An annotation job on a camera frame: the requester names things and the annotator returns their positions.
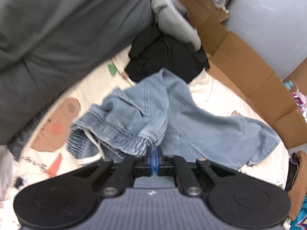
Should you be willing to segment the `blue denim pants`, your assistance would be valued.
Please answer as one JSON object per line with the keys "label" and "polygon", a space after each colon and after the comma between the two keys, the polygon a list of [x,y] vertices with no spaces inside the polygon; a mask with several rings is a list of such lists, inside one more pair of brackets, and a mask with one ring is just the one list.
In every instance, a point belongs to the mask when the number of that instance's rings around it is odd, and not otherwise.
{"label": "blue denim pants", "polygon": [[119,162],[161,147],[193,162],[203,157],[239,170],[262,162],[281,142],[266,123],[199,108],[187,84],[163,69],[133,87],[114,89],[70,127],[67,151],[82,165]]}

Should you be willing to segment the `cream bear print bedsheet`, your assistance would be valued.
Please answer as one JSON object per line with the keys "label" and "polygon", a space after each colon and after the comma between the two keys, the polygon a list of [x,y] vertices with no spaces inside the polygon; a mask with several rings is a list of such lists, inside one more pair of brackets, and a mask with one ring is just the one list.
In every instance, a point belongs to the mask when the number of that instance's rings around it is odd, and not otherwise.
{"label": "cream bear print bedsheet", "polygon": [[[41,128],[49,117],[59,111],[62,105],[70,100],[78,101],[78,115],[84,114],[92,104],[102,103],[116,87],[126,89],[134,85],[129,79],[124,79],[120,73],[128,63],[128,51],[125,49],[112,60],[107,61],[88,74],[83,80],[67,90],[46,112],[43,118],[33,125],[30,136],[24,143],[20,157],[14,162],[11,185],[1,200],[1,229],[20,229],[20,224],[13,210],[14,197],[17,192],[33,183],[43,181],[55,175],[70,172],[80,167],[77,161],[68,153],[66,145],[51,151],[41,152],[32,148]],[[215,67],[208,72],[202,71],[188,86],[196,105],[207,112],[230,116],[236,113],[257,120],[262,118],[237,94],[215,79]]]}

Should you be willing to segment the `white black fluffy blanket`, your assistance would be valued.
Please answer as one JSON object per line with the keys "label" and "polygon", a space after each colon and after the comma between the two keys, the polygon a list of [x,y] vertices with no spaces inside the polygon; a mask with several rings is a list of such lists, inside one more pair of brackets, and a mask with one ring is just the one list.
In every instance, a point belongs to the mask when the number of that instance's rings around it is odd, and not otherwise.
{"label": "white black fluffy blanket", "polygon": [[15,172],[18,163],[9,149],[1,145],[1,229],[20,229],[14,213],[14,198],[23,189],[24,181]]}

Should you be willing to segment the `black garment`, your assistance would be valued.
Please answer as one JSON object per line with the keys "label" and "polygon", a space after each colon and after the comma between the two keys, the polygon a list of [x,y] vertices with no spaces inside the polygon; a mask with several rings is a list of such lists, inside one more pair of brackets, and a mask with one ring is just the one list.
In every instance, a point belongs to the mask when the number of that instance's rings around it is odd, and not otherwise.
{"label": "black garment", "polygon": [[163,68],[190,83],[203,70],[210,68],[203,48],[195,51],[191,43],[181,43],[164,34],[156,23],[133,40],[129,59],[124,71],[136,83]]}

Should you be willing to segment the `brown cardboard sheet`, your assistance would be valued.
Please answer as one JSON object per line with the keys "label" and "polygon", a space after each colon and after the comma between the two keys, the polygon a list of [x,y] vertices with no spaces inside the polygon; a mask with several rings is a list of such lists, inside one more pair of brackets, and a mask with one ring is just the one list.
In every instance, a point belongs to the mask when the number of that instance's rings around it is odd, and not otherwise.
{"label": "brown cardboard sheet", "polygon": [[288,149],[306,143],[306,121],[271,67],[222,22],[228,18],[211,0],[179,0],[188,11],[209,57],[209,74],[233,90],[268,123]]}

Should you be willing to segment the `blue patterned blanket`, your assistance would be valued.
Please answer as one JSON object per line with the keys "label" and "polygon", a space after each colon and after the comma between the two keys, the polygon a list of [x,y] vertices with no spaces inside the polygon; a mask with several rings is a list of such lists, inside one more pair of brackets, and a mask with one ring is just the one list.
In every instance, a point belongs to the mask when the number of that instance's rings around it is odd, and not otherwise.
{"label": "blue patterned blanket", "polygon": [[290,230],[307,230],[307,214],[302,210],[296,219],[291,222]]}

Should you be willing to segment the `teal cap detergent bottle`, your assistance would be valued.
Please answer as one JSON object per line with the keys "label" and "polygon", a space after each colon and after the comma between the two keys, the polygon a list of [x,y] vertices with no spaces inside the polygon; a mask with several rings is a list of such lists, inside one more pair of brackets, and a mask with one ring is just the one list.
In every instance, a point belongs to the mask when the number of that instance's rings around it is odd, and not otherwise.
{"label": "teal cap detergent bottle", "polygon": [[286,81],[283,82],[283,84],[288,91],[290,91],[294,86],[294,83],[293,83],[292,80],[288,80],[288,81],[286,80]]}

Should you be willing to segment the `purple white refill pouch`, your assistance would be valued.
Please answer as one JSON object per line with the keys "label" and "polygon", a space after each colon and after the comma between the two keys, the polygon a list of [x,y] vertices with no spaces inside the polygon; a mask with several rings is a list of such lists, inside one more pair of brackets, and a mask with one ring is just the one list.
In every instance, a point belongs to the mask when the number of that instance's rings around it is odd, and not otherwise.
{"label": "purple white refill pouch", "polygon": [[306,96],[303,95],[299,89],[291,94],[292,98],[294,99],[296,105],[298,106],[302,116],[306,118]]}

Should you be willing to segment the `grey neck pillow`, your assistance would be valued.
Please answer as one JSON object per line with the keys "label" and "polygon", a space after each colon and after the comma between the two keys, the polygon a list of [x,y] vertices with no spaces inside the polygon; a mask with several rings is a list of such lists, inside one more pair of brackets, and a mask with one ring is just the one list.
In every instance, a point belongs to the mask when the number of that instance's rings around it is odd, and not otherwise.
{"label": "grey neck pillow", "polygon": [[195,51],[201,48],[197,30],[187,21],[187,9],[179,0],[151,0],[151,7],[160,30],[181,43],[191,43]]}

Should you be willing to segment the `dark grey pillow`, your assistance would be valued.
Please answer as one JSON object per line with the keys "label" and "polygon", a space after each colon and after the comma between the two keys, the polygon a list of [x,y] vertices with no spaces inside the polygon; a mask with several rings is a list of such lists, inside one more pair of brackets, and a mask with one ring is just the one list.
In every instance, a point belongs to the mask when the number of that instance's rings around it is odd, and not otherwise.
{"label": "dark grey pillow", "polygon": [[149,0],[1,0],[1,144],[151,19]]}

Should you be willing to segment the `grey wrapped mattress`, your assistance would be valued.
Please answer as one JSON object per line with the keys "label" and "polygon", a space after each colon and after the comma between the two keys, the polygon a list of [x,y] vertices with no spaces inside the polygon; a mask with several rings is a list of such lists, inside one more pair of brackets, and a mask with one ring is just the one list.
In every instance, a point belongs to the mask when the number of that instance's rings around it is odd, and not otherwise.
{"label": "grey wrapped mattress", "polygon": [[306,0],[231,0],[226,28],[285,79],[306,58]]}

